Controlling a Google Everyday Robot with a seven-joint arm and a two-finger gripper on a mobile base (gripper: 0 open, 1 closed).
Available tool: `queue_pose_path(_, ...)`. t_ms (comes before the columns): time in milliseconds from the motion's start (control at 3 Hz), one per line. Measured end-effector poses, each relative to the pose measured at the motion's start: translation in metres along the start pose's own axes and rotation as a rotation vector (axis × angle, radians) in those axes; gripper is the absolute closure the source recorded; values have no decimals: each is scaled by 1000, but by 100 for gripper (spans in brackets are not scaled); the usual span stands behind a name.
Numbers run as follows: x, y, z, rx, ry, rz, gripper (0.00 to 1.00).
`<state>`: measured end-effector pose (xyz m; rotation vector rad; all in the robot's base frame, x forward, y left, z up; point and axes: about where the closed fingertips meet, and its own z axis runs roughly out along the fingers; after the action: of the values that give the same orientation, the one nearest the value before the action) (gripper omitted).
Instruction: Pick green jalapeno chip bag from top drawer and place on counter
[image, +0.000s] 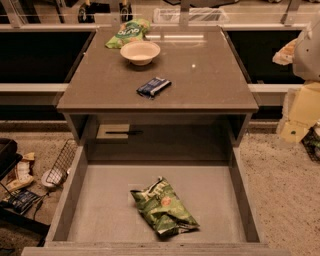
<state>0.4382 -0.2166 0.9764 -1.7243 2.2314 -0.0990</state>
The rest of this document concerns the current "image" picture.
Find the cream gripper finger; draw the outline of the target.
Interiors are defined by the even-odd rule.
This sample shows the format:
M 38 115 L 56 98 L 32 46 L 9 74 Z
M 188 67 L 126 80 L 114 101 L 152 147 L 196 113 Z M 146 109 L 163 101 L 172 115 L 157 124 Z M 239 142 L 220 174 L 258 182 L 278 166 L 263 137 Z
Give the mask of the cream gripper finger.
M 278 65 L 288 65 L 293 63 L 296 39 L 291 40 L 283 46 L 272 58 L 272 61 Z

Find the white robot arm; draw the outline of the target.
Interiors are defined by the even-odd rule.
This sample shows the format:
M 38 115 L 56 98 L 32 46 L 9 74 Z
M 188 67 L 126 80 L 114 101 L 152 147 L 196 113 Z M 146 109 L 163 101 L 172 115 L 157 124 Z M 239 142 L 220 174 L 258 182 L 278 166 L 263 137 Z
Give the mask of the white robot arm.
M 305 81 L 320 81 L 320 12 L 317 12 L 296 39 L 272 58 L 278 65 L 292 65 L 293 73 Z

